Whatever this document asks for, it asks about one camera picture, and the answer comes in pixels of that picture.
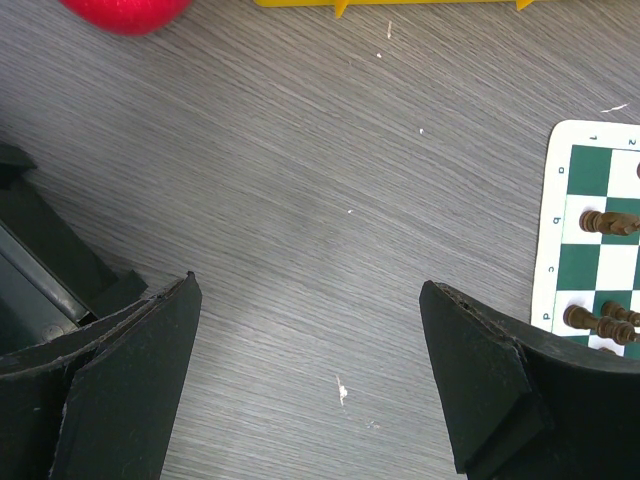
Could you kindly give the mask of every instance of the red object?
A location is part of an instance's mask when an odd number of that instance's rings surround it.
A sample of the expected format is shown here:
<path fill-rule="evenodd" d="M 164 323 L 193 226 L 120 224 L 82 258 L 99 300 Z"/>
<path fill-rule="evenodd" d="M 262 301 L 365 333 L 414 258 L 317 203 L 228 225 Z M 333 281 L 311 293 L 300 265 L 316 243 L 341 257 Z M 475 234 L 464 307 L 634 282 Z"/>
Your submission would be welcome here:
<path fill-rule="evenodd" d="M 164 27 L 191 0 L 60 0 L 87 22 L 119 35 L 146 35 Z"/>

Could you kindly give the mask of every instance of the white paint chip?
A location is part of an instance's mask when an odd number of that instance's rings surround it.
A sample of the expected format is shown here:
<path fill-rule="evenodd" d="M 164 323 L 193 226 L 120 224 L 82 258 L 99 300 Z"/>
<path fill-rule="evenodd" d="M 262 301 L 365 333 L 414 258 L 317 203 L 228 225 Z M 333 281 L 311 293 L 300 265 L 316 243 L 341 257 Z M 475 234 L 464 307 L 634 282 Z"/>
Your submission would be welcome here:
<path fill-rule="evenodd" d="M 623 108 L 626 108 L 628 106 L 629 106 L 629 104 L 625 103 L 624 105 L 620 105 L 619 107 L 613 107 L 613 108 L 610 108 L 609 110 L 600 110 L 600 113 L 611 113 L 611 112 L 615 112 L 617 110 L 622 110 Z"/>
<path fill-rule="evenodd" d="M 347 389 L 344 385 L 340 383 L 340 377 L 336 375 L 336 380 L 338 381 L 338 393 L 340 394 L 340 405 L 344 407 L 344 399 L 347 396 Z"/>

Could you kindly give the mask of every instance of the gray wood grain surface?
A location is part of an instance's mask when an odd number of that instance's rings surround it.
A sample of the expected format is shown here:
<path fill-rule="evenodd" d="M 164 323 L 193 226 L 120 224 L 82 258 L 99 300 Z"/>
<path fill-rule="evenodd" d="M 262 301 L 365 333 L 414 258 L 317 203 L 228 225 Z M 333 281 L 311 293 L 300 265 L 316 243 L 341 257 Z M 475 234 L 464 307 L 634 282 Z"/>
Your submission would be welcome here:
<path fill-rule="evenodd" d="M 118 38 L 0 0 L 0 137 L 112 266 L 198 274 L 164 478 L 455 477 L 421 284 L 527 320 L 551 128 L 638 121 L 634 6 L 196 0 Z"/>

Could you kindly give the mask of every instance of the chessboard border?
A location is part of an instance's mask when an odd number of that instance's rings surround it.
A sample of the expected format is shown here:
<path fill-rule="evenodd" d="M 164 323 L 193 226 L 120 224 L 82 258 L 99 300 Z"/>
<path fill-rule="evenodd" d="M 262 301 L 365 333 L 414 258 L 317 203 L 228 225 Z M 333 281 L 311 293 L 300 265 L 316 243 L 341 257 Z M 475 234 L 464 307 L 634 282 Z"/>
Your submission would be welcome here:
<path fill-rule="evenodd" d="M 640 125 L 565 120 L 549 137 L 543 178 L 530 323 L 551 332 L 574 145 L 640 152 Z"/>

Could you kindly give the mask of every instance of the yellow tab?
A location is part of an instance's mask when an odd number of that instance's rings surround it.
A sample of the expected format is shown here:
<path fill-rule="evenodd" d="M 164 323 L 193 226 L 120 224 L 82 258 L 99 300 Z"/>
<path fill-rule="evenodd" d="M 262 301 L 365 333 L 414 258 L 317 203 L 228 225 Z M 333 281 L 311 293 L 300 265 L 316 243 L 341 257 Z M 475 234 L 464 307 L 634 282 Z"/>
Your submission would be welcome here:
<path fill-rule="evenodd" d="M 349 0 L 336 0 L 336 18 L 340 18 L 349 5 Z"/>
<path fill-rule="evenodd" d="M 533 0 L 516 0 L 516 7 L 518 7 L 518 10 L 522 10 L 524 7 L 531 5 L 532 3 Z"/>

